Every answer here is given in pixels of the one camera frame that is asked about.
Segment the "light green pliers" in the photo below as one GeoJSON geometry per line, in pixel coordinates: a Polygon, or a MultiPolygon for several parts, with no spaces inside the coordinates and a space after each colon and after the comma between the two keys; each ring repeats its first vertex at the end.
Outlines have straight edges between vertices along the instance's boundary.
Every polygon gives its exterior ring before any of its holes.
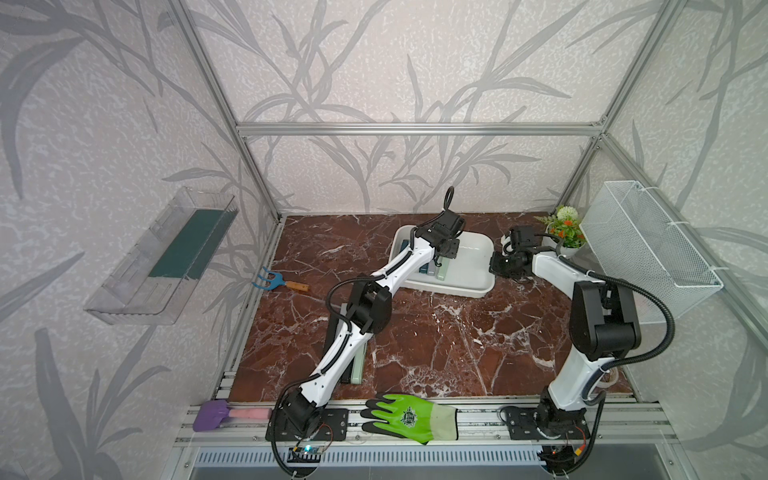
{"type": "Polygon", "coordinates": [[[363,345],[353,358],[350,374],[350,383],[353,385],[360,385],[363,382],[366,349],[367,347],[363,345]]]}
{"type": "Polygon", "coordinates": [[[437,267],[436,271],[436,279],[438,281],[444,281],[446,279],[449,263],[450,260],[447,258],[440,262],[440,265],[437,267]]]}

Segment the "white rectangular storage box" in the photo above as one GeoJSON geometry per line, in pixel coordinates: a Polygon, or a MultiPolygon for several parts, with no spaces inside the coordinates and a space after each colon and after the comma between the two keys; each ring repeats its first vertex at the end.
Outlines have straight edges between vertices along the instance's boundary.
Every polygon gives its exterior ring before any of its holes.
{"type": "Polygon", "coordinates": [[[427,275],[427,265],[433,261],[434,249],[422,238],[415,238],[415,251],[408,255],[410,235],[414,225],[406,225],[396,232],[390,252],[390,261],[373,273],[384,275],[377,281],[388,287],[392,294],[402,288],[420,291],[481,298],[495,284],[495,276],[489,272],[489,263],[494,252],[492,240],[483,234],[463,232],[458,254],[449,259],[447,276],[438,281],[435,276],[427,275]]]}

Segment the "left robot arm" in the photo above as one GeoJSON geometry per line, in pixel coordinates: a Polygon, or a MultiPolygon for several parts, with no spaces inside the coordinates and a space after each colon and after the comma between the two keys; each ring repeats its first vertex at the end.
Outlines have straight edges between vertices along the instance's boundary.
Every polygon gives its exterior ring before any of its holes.
{"type": "Polygon", "coordinates": [[[315,433],[341,375],[361,347],[383,331],[392,317],[393,297],[408,277],[430,261],[457,256],[466,221],[450,210],[455,188],[449,187],[443,210],[410,230],[408,244],[391,262],[368,276],[334,285],[325,297],[329,318],[341,323],[338,333],[309,377],[288,384],[273,408],[266,438],[278,440],[280,419],[300,439],[315,433]]]}

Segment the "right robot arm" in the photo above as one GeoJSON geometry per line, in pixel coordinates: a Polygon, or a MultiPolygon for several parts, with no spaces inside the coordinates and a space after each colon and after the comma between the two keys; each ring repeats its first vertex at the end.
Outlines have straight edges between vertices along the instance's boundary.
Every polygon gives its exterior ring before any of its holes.
{"type": "Polygon", "coordinates": [[[544,388],[536,407],[500,410],[513,440],[559,440],[578,429],[587,432],[586,409],[605,400],[604,393],[592,395],[598,380],[613,368],[660,355],[675,335],[674,316],[658,297],[626,280],[574,264],[558,247],[543,247],[543,236],[531,226],[511,228],[489,265],[491,273],[504,278],[540,277],[571,299],[571,350],[560,373],[544,388]],[[666,333],[652,350],[631,357],[629,353],[641,344],[636,295],[659,309],[666,333]]]}

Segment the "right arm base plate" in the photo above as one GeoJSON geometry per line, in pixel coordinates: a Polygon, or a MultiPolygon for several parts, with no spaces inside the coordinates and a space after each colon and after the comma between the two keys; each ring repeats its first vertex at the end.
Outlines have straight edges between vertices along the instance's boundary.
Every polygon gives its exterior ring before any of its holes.
{"type": "Polygon", "coordinates": [[[545,407],[505,406],[499,417],[512,440],[566,440],[589,438],[586,410],[566,411],[545,407]]]}

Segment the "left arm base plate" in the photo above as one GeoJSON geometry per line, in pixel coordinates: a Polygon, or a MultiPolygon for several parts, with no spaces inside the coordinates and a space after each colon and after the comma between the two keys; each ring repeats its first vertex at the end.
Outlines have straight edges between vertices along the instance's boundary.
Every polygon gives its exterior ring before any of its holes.
{"type": "Polygon", "coordinates": [[[270,422],[265,438],[267,441],[297,442],[299,440],[311,441],[344,441],[347,435],[349,410],[344,408],[326,408],[316,422],[316,429],[312,435],[302,436],[289,420],[284,409],[279,409],[275,414],[274,422],[270,422]]]}

